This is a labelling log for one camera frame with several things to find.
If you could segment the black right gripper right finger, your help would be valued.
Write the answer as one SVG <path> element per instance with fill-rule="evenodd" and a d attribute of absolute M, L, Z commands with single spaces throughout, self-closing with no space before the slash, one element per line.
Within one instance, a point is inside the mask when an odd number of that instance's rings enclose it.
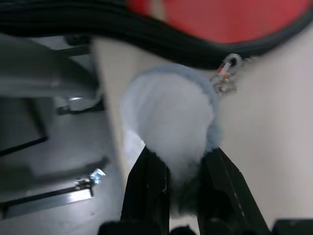
<path fill-rule="evenodd" d="M 197 219 L 200 235 L 270 235 L 242 173 L 220 148 L 201 162 Z"/>

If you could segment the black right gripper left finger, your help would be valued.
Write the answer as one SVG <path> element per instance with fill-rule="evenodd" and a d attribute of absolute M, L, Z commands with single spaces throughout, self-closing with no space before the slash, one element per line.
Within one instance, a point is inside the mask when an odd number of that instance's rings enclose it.
<path fill-rule="evenodd" d="M 144 147 L 127 179 L 121 220 L 152 222 L 169 235 L 169 180 L 165 163 Z"/>

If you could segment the fluffy white-blue pompom keychain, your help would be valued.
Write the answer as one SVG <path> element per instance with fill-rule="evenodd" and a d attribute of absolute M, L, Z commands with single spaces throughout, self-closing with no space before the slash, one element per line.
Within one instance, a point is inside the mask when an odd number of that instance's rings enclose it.
<path fill-rule="evenodd" d="M 228 55 L 211 78 L 177 63 L 136 75 L 121 103 L 125 134 L 135 135 L 170 171 L 170 212 L 199 209 L 200 168 L 221 142 L 218 97 L 235 89 L 232 75 L 243 65 Z"/>

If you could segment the red table tennis paddle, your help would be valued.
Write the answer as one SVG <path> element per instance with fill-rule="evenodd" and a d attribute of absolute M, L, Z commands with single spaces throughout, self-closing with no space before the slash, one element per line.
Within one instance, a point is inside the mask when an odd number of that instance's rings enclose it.
<path fill-rule="evenodd" d="M 313 0 L 126 0 L 129 9 L 218 43 L 260 39 L 309 12 Z"/>

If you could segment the black metal table frame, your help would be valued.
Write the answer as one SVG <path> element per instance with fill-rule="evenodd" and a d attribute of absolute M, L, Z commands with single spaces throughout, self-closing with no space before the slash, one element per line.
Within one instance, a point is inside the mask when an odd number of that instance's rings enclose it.
<path fill-rule="evenodd" d="M 36 105 L 39 98 L 59 98 L 60 110 L 80 114 L 101 103 L 98 82 L 73 56 L 87 54 L 87 47 L 53 50 L 30 40 L 0 34 L 0 98 L 23 104 L 40 138 L 0 151 L 0 157 L 48 140 L 47 128 Z M 98 167 L 68 188 L 0 202 L 0 219 L 9 219 L 71 204 L 94 196 L 94 187 L 105 173 Z"/>

